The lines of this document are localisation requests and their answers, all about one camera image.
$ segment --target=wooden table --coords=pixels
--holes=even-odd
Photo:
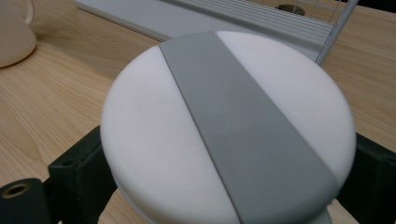
[[[14,0],[21,13],[23,0]],[[47,166],[100,124],[118,73],[158,42],[77,9],[35,0],[35,51],[0,68],[0,186],[49,177]],[[348,99],[356,130],[396,151],[396,15],[357,7],[323,68]],[[334,201],[333,223],[356,223]],[[100,223],[143,223],[116,192]]]

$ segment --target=gray stripe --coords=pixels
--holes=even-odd
[[[327,167],[214,33],[160,48],[243,223],[298,223],[338,186]]]

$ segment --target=cup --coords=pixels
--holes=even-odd
[[[25,19],[10,0],[0,0],[0,67],[24,59],[35,49],[35,34],[29,27],[34,15],[33,0],[27,0]]]

